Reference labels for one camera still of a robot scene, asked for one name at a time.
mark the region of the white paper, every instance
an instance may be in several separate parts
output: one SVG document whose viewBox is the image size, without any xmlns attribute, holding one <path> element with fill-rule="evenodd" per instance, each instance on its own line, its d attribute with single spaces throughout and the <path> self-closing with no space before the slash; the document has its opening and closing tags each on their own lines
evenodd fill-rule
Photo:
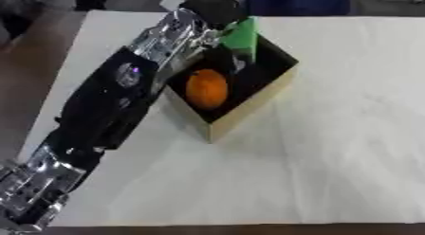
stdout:
<svg viewBox="0 0 425 235">
<path fill-rule="evenodd" d="M 161 16 L 89 13 L 21 158 L 83 79 Z M 259 28 L 300 60 L 289 88 L 213 145 L 160 99 L 54 225 L 425 222 L 425 19 Z"/>
</svg>

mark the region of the robotic arm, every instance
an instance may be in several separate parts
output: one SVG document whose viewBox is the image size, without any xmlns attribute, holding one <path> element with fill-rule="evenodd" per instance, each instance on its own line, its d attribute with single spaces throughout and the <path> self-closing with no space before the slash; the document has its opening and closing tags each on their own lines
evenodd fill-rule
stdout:
<svg viewBox="0 0 425 235">
<path fill-rule="evenodd" d="M 23 164 L 0 167 L 0 226 L 42 231 L 69 193 L 117 149 L 167 81 L 244 20 L 234 0 L 188 0 L 103 63 L 69 98 L 59 126 Z"/>
</svg>

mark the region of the green paper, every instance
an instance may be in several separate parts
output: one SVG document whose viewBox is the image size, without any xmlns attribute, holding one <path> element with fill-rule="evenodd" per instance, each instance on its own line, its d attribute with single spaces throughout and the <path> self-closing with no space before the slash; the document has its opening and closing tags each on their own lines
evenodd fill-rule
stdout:
<svg viewBox="0 0 425 235">
<path fill-rule="evenodd" d="M 221 43 L 235 52 L 236 55 L 248 56 L 254 63 L 257 51 L 257 26 L 255 19 L 250 17 L 240 23 L 230 35 L 221 39 Z"/>
</svg>

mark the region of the orange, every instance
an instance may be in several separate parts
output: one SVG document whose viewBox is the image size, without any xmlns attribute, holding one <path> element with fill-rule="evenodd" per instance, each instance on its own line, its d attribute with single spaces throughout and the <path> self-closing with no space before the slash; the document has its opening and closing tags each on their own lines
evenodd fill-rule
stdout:
<svg viewBox="0 0 425 235">
<path fill-rule="evenodd" d="M 203 69 L 194 72 L 186 84 L 186 97 L 196 107 L 212 110 L 228 97 L 228 84 L 220 73 Z"/>
</svg>

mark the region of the floor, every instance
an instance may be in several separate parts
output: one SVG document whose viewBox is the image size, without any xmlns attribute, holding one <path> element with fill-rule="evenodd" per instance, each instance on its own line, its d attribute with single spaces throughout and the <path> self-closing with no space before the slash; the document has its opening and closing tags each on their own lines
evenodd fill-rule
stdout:
<svg viewBox="0 0 425 235">
<path fill-rule="evenodd" d="M 40 0 L 56 9 L 72 9 L 73 0 Z M 161 0 L 108 0 L 110 10 L 164 11 Z M 371 16 L 425 16 L 425 4 L 402 2 L 409 0 L 351 0 L 352 14 Z"/>
</svg>

